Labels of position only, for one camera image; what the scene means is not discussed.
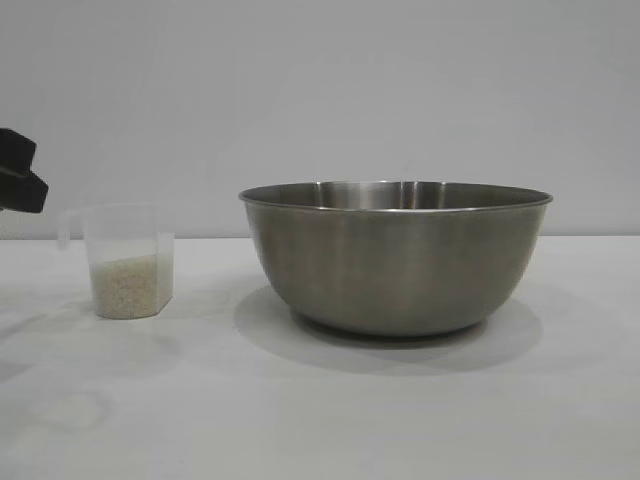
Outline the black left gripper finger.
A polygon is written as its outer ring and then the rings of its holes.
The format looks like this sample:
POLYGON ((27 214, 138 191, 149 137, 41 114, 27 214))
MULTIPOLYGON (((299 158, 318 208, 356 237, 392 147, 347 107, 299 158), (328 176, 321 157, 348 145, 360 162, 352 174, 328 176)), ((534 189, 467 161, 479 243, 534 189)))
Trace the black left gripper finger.
POLYGON ((1 173, 13 177, 27 177, 31 173, 37 144, 24 135, 9 129, 0 129, 1 173))
POLYGON ((0 208, 22 213, 43 211, 49 186, 35 173, 25 177, 1 174, 0 208))

